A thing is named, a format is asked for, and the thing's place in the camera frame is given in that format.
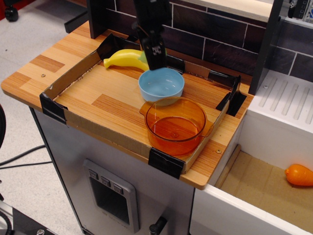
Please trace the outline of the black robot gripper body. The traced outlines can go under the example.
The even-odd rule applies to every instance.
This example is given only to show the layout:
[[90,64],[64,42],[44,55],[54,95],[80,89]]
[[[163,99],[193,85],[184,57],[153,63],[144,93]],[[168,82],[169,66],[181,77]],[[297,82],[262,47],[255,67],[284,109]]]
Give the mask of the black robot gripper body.
[[163,25],[172,20],[171,6],[168,0],[134,0],[136,22],[132,28],[141,30],[145,35],[160,35]]

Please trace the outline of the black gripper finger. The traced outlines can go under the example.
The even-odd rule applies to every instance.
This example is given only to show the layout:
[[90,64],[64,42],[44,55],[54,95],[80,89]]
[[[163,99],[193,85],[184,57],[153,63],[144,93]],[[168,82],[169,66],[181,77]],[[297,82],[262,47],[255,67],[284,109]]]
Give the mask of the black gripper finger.
[[140,27],[137,27],[137,34],[140,40],[141,47],[144,51],[144,55],[141,56],[142,61],[148,61],[148,52],[149,52],[149,36],[148,34]]
[[152,31],[144,39],[144,51],[150,70],[166,67],[166,48],[160,34]]

